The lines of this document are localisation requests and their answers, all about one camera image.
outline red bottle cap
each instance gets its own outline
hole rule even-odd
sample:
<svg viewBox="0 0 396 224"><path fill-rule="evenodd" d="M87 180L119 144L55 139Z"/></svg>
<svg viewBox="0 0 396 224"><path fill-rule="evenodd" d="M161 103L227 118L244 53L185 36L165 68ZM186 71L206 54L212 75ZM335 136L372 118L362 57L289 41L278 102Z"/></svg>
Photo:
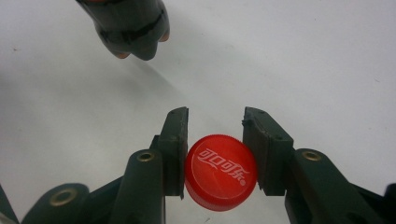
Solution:
<svg viewBox="0 0 396 224"><path fill-rule="evenodd" d="M253 154L239 140L221 134L192 146L185 162L186 188L202 207L227 211L253 191L257 169Z"/></svg>

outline white surface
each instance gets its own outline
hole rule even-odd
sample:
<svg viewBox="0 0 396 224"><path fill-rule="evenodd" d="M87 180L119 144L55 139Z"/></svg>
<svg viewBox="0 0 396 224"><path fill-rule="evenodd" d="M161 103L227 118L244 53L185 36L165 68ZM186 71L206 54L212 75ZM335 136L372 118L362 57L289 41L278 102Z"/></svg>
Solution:
<svg viewBox="0 0 396 224"><path fill-rule="evenodd" d="M73 0L0 2L0 181L19 219L47 190L123 174L190 109L189 144L242 138L244 107L383 194L396 182L394 1L165 1L171 38L149 62L112 56ZM168 223L288 223L258 188L232 211L167 198Z"/></svg>

